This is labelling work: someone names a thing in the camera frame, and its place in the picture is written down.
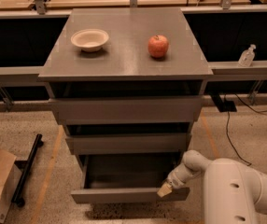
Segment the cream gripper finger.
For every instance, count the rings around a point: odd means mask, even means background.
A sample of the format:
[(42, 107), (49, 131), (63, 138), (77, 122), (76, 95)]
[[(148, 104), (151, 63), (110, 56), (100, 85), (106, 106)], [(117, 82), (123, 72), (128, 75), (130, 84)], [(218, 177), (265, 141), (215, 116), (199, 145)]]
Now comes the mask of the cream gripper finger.
[(169, 195), (172, 191), (172, 185), (167, 182), (164, 182), (161, 188), (157, 191), (157, 194), (162, 198), (166, 195)]

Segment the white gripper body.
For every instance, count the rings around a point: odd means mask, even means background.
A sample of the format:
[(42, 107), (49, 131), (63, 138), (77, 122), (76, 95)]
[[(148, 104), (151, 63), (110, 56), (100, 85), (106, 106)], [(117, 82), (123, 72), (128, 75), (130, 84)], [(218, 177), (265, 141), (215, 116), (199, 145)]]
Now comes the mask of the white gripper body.
[(181, 163), (167, 176), (166, 182), (171, 189), (182, 189), (192, 177), (192, 170)]

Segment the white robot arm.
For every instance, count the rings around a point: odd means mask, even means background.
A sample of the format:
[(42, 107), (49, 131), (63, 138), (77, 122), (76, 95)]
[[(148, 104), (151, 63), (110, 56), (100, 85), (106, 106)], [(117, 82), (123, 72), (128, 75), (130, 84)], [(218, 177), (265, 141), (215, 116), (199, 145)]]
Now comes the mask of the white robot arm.
[(257, 214), (267, 215), (266, 174), (231, 159), (209, 160), (195, 150), (183, 154), (158, 195), (183, 188), (199, 174), (204, 176), (204, 224), (258, 224)]

